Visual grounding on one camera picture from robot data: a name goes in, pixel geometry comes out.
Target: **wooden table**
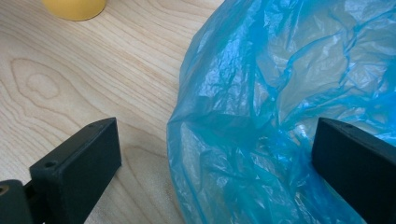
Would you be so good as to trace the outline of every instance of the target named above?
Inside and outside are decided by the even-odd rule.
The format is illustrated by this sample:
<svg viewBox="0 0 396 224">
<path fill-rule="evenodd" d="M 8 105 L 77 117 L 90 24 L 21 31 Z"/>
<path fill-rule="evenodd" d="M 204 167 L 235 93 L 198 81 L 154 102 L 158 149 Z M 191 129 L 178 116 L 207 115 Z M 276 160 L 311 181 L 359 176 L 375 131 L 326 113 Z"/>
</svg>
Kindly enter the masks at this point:
<svg viewBox="0 0 396 224">
<path fill-rule="evenodd" d="M 116 117 L 122 167 L 87 223 L 180 223 L 166 122 L 191 38 L 220 0 L 108 0 L 89 21 L 38 0 L 0 4 L 0 180 L 88 123 Z"/>
</svg>

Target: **table surface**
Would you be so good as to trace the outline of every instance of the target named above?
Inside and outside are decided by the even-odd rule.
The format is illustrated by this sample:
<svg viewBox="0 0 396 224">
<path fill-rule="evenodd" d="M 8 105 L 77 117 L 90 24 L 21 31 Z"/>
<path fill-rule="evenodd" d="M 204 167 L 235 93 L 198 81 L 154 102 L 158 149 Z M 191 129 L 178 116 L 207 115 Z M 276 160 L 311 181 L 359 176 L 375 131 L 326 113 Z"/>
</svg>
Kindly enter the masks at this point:
<svg viewBox="0 0 396 224">
<path fill-rule="evenodd" d="M 0 180 L 83 126 L 119 125 L 122 167 L 86 223 L 181 223 L 166 157 L 166 122 L 193 35 L 220 0 L 108 0 L 88 21 L 40 1 L 0 4 Z"/>
</svg>

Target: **screw hole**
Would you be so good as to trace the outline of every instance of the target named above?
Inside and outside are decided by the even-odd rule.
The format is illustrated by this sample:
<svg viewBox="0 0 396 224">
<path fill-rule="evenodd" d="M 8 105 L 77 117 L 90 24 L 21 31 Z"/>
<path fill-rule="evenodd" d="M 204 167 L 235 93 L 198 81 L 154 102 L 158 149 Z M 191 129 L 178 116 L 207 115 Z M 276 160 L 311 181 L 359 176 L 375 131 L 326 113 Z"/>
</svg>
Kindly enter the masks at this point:
<svg viewBox="0 0 396 224">
<path fill-rule="evenodd" d="M 0 196 L 5 194 L 7 191 L 8 191 L 8 186 L 7 185 L 0 186 Z"/>
<path fill-rule="evenodd" d="M 56 163 L 57 163 L 57 161 L 48 161 L 48 162 L 46 162 L 46 164 L 44 164 L 44 166 L 46 168 L 50 168 L 50 167 L 56 165 Z"/>
</svg>

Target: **blue plastic bag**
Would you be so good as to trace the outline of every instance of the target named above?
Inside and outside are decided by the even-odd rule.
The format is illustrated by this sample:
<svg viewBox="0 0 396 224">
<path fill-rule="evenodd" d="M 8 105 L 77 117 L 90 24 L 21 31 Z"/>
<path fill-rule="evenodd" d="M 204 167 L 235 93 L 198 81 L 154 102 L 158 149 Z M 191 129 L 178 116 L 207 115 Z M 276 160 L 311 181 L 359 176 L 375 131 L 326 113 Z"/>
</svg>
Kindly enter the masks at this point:
<svg viewBox="0 0 396 224">
<path fill-rule="evenodd" d="M 364 223 L 310 163 L 318 117 L 396 145 L 395 1 L 225 1 L 167 126 L 188 223 Z"/>
</svg>

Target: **yellow cup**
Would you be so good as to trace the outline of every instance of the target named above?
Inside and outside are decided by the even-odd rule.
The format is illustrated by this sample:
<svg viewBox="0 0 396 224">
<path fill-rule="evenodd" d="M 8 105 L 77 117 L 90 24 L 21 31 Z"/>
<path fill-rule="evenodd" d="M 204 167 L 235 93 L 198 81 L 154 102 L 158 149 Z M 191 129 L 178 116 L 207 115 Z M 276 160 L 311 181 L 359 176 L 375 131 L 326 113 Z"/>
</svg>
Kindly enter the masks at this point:
<svg viewBox="0 0 396 224">
<path fill-rule="evenodd" d="M 42 0 L 53 15 L 69 21 L 85 21 L 98 15 L 106 0 Z"/>
</svg>

